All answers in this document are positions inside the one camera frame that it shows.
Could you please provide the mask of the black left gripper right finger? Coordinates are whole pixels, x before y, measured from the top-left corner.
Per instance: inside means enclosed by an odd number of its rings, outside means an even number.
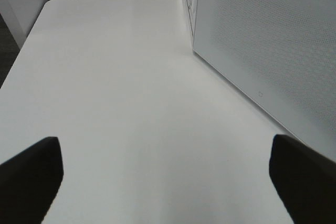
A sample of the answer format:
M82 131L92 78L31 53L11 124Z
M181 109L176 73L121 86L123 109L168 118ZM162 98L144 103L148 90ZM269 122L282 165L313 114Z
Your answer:
M277 134L269 176L294 223L335 223L335 162Z

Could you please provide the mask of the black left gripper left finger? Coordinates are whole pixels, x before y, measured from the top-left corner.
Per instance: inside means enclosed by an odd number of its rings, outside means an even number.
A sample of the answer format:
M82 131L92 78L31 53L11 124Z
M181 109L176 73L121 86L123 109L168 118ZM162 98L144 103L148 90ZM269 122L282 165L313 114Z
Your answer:
M64 176L57 137L46 137L1 164L1 223L42 223Z

